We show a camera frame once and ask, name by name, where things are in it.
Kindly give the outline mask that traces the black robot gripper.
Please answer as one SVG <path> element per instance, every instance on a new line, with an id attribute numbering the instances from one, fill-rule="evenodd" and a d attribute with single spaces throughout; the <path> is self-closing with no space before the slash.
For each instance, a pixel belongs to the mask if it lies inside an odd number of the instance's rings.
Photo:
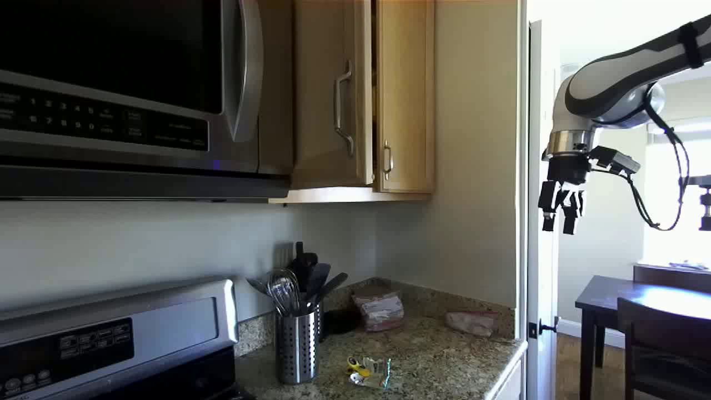
<path id="1" fill-rule="evenodd" d="M 623 178 L 632 178 L 641 171 L 641 162 L 632 157 L 612 149 L 612 148 L 593 148 L 582 154 L 544 154 L 550 162 L 546 181 L 541 187 L 537 210 L 542 211 L 542 229 L 551 232 L 556 227 L 556 210 L 558 210 L 558 189 L 565 186 L 585 186 L 590 171 L 614 174 Z M 563 200 L 565 224 L 563 232 L 566 236 L 576 233 L 576 220 L 582 216 L 585 196 L 580 192 L 568 192 Z"/>

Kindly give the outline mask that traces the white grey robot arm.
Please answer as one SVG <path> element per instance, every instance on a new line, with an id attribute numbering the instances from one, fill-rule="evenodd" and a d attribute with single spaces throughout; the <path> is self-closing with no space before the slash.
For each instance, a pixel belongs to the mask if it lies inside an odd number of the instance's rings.
<path id="1" fill-rule="evenodd" d="M 685 203 L 689 186 L 698 186 L 704 189 L 701 203 L 708 204 L 708 178 L 691 174 L 679 137 L 659 119 L 662 89 L 657 86 L 659 78 L 701 70 L 708 59 L 711 17 L 704 17 L 633 49 L 592 61 L 561 86 L 553 127 L 542 151 L 542 161 L 550 166 L 537 196 L 544 232 L 556 229 L 556 214 L 563 211 L 563 232 L 574 233 L 576 220 L 582 216 L 590 171 L 623 178 L 641 219 L 662 232 L 636 189 L 633 174 L 641 166 L 632 157 L 596 146 L 596 131 L 602 127 L 630 130 L 653 121 L 676 154 L 678 203 Z"/>

